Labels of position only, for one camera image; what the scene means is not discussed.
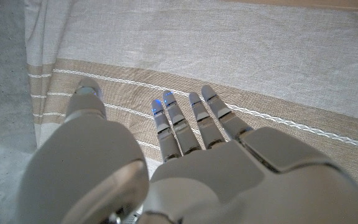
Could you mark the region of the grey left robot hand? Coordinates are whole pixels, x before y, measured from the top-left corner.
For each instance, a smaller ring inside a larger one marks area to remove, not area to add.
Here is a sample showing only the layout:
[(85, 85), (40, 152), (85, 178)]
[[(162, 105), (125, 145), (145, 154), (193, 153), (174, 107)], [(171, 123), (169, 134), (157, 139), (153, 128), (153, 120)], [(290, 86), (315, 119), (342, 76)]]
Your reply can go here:
[(189, 96), (198, 141), (170, 91), (152, 102), (163, 158), (153, 174), (132, 133), (80, 81), (64, 123), (30, 160), (19, 223), (358, 223), (358, 185), (328, 156), (253, 129), (208, 85)]

